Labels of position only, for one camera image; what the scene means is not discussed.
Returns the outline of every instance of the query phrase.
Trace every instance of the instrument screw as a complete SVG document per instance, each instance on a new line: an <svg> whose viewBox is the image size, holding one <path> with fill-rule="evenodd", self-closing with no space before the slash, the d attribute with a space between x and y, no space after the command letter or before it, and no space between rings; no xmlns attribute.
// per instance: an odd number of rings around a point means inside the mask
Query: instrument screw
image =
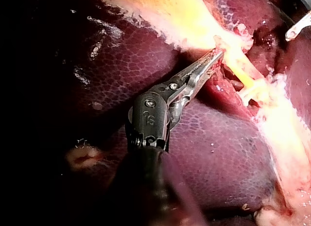
<svg viewBox="0 0 311 226"><path fill-rule="evenodd" d="M178 84L177 84L177 83L171 83L171 84L170 84L170 88L171 88L172 90L176 90L176 89L178 89Z"/></svg>
<svg viewBox="0 0 311 226"><path fill-rule="evenodd" d="M156 105L156 102L154 101L154 99L147 99L147 100L145 101L145 105L146 105L147 107L154 107L154 106Z"/></svg>

